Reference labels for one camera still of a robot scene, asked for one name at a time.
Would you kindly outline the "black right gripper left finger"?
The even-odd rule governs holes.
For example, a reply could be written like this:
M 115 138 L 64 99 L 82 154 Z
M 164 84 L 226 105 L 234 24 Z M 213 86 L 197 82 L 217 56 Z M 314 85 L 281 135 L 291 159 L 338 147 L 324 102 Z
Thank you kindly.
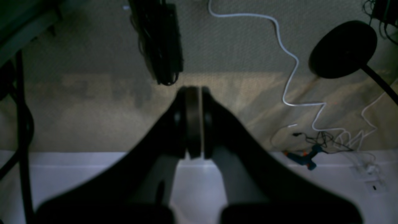
M 36 224 L 174 224 L 172 210 L 163 204 L 166 181 L 155 182 L 150 202 L 134 202 L 161 156 L 179 160 L 185 155 L 185 98 L 187 87 L 144 138 L 113 166 L 75 189 L 44 202 Z

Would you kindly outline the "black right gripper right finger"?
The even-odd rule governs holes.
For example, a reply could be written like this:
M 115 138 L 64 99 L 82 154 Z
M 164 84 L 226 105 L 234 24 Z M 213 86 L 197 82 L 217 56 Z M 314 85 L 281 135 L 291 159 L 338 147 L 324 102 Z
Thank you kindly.
M 359 209 L 274 159 L 202 87 L 206 158 L 220 170 L 227 206 L 221 224 L 361 224 Z

